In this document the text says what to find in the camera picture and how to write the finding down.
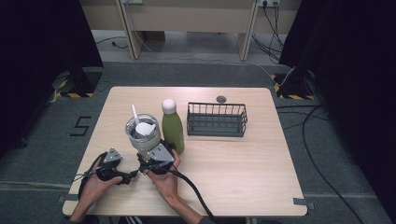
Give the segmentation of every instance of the power outlet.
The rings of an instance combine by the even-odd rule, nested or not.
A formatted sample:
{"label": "power outlet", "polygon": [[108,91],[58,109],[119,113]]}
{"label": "power outlet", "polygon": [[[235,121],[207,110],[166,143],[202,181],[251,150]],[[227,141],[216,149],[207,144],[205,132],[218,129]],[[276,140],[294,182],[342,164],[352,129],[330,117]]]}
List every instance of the power outlet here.
{"label": "power outlet", "polygon": [[267,7],[274,7],[276,5],[276,3],[278,6],[280,4],[280,0],[260,0],[259,7],[262,7],[262,3],[264,1],[267,1]]}

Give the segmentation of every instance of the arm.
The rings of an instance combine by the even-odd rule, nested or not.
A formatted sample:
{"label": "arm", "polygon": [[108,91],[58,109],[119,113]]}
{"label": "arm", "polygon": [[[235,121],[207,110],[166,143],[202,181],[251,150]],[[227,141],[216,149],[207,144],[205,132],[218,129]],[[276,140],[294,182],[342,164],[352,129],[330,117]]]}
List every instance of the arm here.
{"label": "arm", "polygon": [[[171,170],[176,170],[180,165],[180,158],[177,153],[172,150],[175,157],[174,166]],[[157,188],[163,199],[174,209],[188,224],[198,224],[203,221],[203,217],[198,214],[195,210],[189,207],[186,202],[177,193],[177,180],[178,177],[166,173],[166,175],[155,175],[151,171],[146,170],[145,174],[152,180],[153,184]]]}

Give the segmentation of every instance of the wooden table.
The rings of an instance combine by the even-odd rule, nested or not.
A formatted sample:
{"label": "wooden table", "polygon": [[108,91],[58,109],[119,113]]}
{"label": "wooden table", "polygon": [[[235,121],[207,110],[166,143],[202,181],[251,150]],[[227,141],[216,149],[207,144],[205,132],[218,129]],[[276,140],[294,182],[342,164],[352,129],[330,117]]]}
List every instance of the wooden table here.
{"label": "wooden table", "polygon": [[[228,104],[246,104],[244,137],[188,136],[188,102],[216,103],[225,96]],[[264,88],[115,87],[110,91],[77,173],[88,170],[94,159],[114,147],[123,160],[118,169],[131,172],[139,166],[136,149],[125,134],[132,117],[131,104],[139,114],[162,121],[162,101],[175,99],[184,125],[185,150],[179,171],[200,190],[207,206],[218,217],[303,216],[300,184],[276,113],[271,93]],[[77,194],[80,182],[70,194]],[[179,180],[179,194],[206,215],[194,191]],[[66,201],[71,215],[77,202]],[[151,180],[139,174],[130,185],[114,186],[89,211],[102,216],[177,216],[161,198]]]}

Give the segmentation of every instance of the black cable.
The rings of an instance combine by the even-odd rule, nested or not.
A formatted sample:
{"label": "black cable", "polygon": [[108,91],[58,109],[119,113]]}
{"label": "black cable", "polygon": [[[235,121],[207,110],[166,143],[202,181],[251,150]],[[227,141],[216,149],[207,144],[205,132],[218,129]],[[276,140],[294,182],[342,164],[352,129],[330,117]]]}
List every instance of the black cable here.
{"label": "black cable", "polygon": [[[257,38],[256,35],[252,35],[252,37],[253,37],[254,41],[256,42],[256,44],[259,46],[259,48],[264,48],[264,49],[267,49],[267,50],[269,49],[269,47],[265,46],[262,42],[259,41],[259,39]],[[272,51],[275,51],[275,52],[278,52],[278,53],[282,52],[282,51],[277,50],[277,49],[272,49]]]}
{"label": "black cable", "polygon": [[304,141],[304,146],[306,153],[308,154],[309,160],[311,160],[312,164],[314,165],[315,169],[318,171],[319,175],[322,177],[322,179],[326,182],[326,184],[338,195],[338,197],[344,202],[344,204],[349,208],[349,210],[355,215],[355,217],[358,219],[359,223],[363,224],[363,221],[361,218],[358,216],[358,214],[355,212],[355,210],[350,206],[350,204],[344,199],[344,197],[337,191],[337,189],[327,180],[327,178],[324,176],[324,174],[319,170],[317,164],[315,163],[314,159],[312,158],[311,152],[309,150],[308,144],[306,143],[305,140],[305,124],[306,121],[309,119],[312,113],[314,113],[315,110],[320,108],[321,105],[318,105],[315,107],[311,112],[309,112],[308,116],[306,116],[305,120],[303,121],[303,141]]}
{"label": "black cable", "polygon": [[259,49],[264,51],[266,54],[268,54],[268,56],[270,57],[270,60],[272,57],[279,61],[279,58],[274,53],[271,52],[269,47],[265,46],[262,42],[260,42],[255,35],[252,35],[252,37],[253,37],[254,41],[256,42],[256,45],[259,47]]}
{"label": "black cable", "polygon": [[[323,119],[323,118],[319,118],[319,117],[317,117],[317,115],[314,115],[310,119]],[[291,126],[289,126],[287,128],[284,128],[283,131],[286,131],[287,129],[290,129],[290,128],[297,127],[300,124],[303,124],[303,122],[300,122],[300,123],[297,123],[297,124],[293,124],[293,125],[291,125]]]}
{"label": "black cable", "polygon": [[166,170],[163,169],[181,179],[183,179],[184,181],[186,181],[190,187],[192,187],[192,189],[194,190],[195,194],[197,195],[202,207],[205,209],[205,211],[207,212],[207,214],[209,215],[210,220],[212,220],[214,223],[217,223],[216,218],[213,216],[212,212],[210,212],[209,208],[206,206],[206,203],[204,202],[204,199],[201,196],[201,193],[199,192],[198,188],[195,187],[195,185],[192,183],[192,181],[189,180],[188,177],[184,176],[181,172],[179,172],[177,169],[175,171],[173,170]]}
{"label": "black cable", "polygon": [[114,47],[117,47],[117,48],[119,48],[119,49],[126,49],[126,48],[128,48],[128,45],[127,46],[125,46],[125,47],[121,47],[121,46],[119,46],[118,44],[116,44],[116,42],[111,42],[111,44],[114,46]]}
{"label": "black cable", "polygon": [[107,41],[107,40],[110,40],[110,39],[119,39],[119,38],[126,38],[126,37],[125,36],[113,36],[113,37],[106,38],[106,39],[103,39],[101,41],[95,42],[95,44],[100,44],[100,43],[102,43],[104,41]]}
{"label": "black cable", "polygon": [[293,108],[293,107],[316,107],[316,106],[320,106],[320,105],[279,105],[279,106],[276,106],[276,109]]}
{"label": "black cable", "polygon": [[[270,23],[271,30],[273,31],[273,37],[275,38],[275,40],[276,40],[276,42],[279,44],[279,46],[281,46],[281,48],[283,48],[283,42],[282,42],[282,40],[280,39],[279,34],[278,34],[278,32],[277,32],[277,18],[276,18],[276,28],[274,28],[274,26],[273,26],[273,24],[271,23],[271,20],[270,20],[270,18],[268,17],[268,14],[267,14],[267,12],[265,11],[265,9],[266,9],[266,7],[263,7],[264,15],[265,15],[265,17],[267,18],[268,22]],[[279,16],[279,15],[278,15],[278,8],[277,8],[277,7],[275,7],[275,11],[276,11],[276,16]]]}
{"label": "black cable", "polygon": [[[283,111],[283,112],[277,112],[278,114],[299,114],[299,115],[308,115],[307,113],[303,112],[297,112],[297,111]],[[331,120],[331,119],[324,119],[319,117],[319,115],[325,114],[326,112],[322,112],[316,115],[311,115],[313,119],[322,119],[322,120]]]}

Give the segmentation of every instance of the black wire basket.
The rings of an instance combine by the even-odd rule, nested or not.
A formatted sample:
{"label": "black wire basket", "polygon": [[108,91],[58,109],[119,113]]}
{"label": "black wire basket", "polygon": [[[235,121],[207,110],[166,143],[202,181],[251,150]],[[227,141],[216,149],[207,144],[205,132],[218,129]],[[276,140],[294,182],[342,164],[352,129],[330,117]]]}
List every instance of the black wire basket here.
{"label": "black wire basket", "polygon": [[189,103],[187,134],[243,137],[248,123],[242,104]]}

